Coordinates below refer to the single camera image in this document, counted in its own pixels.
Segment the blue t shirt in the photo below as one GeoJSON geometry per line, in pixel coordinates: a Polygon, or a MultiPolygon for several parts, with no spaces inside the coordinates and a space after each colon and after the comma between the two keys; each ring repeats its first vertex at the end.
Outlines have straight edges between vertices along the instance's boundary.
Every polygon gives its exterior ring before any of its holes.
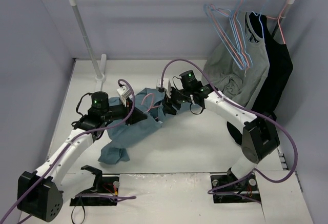
{"type": "MultiPolygon", "coordinates": [[[[159,94],[161,96],[160,104],[164,97],[163,93],[160,93],[156,89],[152,88],[144,88],[138,92],[135,95],[135,106],[143,113],[145,113],[147,106],[142,105],[141,101],[145,95],[149,93],[159,94]]],[[[145,114],[148,116],[146,120],[140,121],[133,125],[127,126],[122,124],[113,127],[119,123],[118,120],[109,125],[110,129],[107,130],[107,134],[111,141],[101,149],[98,162],[107,165],[115,165],[120,161],[129,161],[130,158],[127,148],[141,142],[143,139],[159,130],[164,123],[167,123],[174,117],[170,114],[164,115],[162,111],[162,104],[159,108],[151,110],[145,114]]]]}

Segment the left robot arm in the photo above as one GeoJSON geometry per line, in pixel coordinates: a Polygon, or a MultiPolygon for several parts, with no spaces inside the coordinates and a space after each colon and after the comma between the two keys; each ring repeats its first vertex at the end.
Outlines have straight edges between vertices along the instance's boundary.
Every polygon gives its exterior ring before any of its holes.
{"type": "Polygon", "coordinates": [[[68,171],[76,160],[95,141],[99,140],[110,123],[120,120],[132,125],[147,119],[147,115],[136,108],[131,92],[124,87],[117,105],[109,104],[106,92],[91,93],[91,107],[82,115],[60,148],[34,172],[25,171],[18,179],[17,208],[45,222],[51,222],[63,204],[84,190],[96,193],[101,190],[102,171],[85,165],[71,177],[68,171]]]}

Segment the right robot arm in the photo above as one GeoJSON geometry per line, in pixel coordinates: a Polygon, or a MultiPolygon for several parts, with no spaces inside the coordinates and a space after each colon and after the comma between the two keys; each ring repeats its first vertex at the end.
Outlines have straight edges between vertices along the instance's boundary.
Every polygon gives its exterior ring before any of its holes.
{"type": "Polygon", "coordinates": [[[163,112],[176,115],[183,103],[199,105],[234,126],[241,133],[241,158],[228,170],[227,183],[232,189],[239,189],[248,175],[266,156],[279,145],[280,140],[274,124],[251,112],[215,91],[209,84],[203,85],[192,70],[180,75],[182,89],[171,85],[167,78],[157,80],[157,90],[164,92],[163,112]]]}

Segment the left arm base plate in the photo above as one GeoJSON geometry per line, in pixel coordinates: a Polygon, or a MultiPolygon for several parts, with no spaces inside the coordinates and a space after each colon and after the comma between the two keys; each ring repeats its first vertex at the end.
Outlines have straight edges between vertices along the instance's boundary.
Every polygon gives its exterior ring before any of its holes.
{"type": "Polygon", "coordinates": [[[75,197],[70,200],[71,207],[101,207],[101,206],[117,206],[118,199],[109,199],[105,197],[96,197],[94,194],[118,195],[119,176],[103,174],[102,170],[95,167],[85,165],[81,170],[88,171],[95,176],[93,187],[87,188],[81,194],[91,194],[92,196],[75,197]]]}

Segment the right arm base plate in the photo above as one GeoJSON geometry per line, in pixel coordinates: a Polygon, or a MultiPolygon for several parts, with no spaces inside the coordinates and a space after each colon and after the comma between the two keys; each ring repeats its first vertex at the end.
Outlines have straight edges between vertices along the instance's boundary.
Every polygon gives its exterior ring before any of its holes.
{"type": "Polygon", "coordinates": [[[210,176],[211,188],[208,194],[215,204],[223,203],[261,203],[261,196],[254,173],[241,180],[227,174],[210,176]]]}

